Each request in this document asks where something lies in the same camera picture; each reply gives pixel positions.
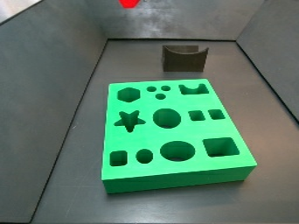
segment shape sorter board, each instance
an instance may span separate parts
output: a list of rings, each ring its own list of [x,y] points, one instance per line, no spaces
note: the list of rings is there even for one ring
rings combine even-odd
[[[106,193],[244,180],[256,165],[208,80],[109,85]]]

